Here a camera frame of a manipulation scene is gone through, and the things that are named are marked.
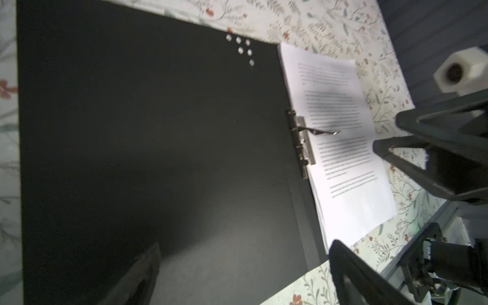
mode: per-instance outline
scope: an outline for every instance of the black clipboard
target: black clipboard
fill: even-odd
[[[18,2],[25,304],[111,287],[154,241],[161,304],[260,303],[327,260],[277,46],[226,35]]]

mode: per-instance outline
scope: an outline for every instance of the black cable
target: black cable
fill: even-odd
[[[461,289],[458,288],[454,290],[451,294],[451,298],[449,299],[449,303],[447,305],[456,305],[459,301],[459,297],[461,296]]]
[[[484,297],[487,296],[483,292],[480,292],[480,291],[474,289],[473,287],[470,287],[470,286],[467,286],[467,285],[463,285],[463,284],[459,284],[459,283],[456,283],[454,281],[449,281],[449,280],[442,280],[442,281],[445,282],[446,284],[456,285],[456,286],[459,286],[461,288],[464,288],[464,289],[467,289],[467,290],[471,290],[472,292],[476,292],[477,294],[482,295]]]

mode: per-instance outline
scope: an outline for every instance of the binder clip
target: binder clip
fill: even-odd
[[[305,118],[297,116],[295,110],[288,108],[286,110],[288,115],[288,125],[290,126],[291,136],[293,139],[293,146],[295,147],[295,153],[300,165],[300,171],[302,172],[302,178],[308,179],[306,170],[307,165],[315,164],[315,157],[313,156],[312,146],[310,145],[310,138],[308,133],[313,135],[330,134],[335,135],[339,131],[323,131],[313,128],[308,128],[305,124]]]

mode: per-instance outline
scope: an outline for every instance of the small hole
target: small hole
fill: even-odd
[[[460,64],[454,63],[446,70],[446,79],[452,83],[457,84],[463,78],[463,68]]]

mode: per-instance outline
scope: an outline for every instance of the table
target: table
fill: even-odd
[[[403,136],[394,123],[413,108],[376,1],[353,0],[115,0],[135,9],[209,26],[261,41],[285,41],[335,58],[356,60],[378,138]],[[17,115],[15,2],[0,5],[0,295],[1,304],[20,304],[20,163]],[[395,150],[417,165],[422,150]],[[399,214],[351,247],[381,271],[444,202],[385,163]],[[329,262],[308,272],[264,304],[336,304]]]

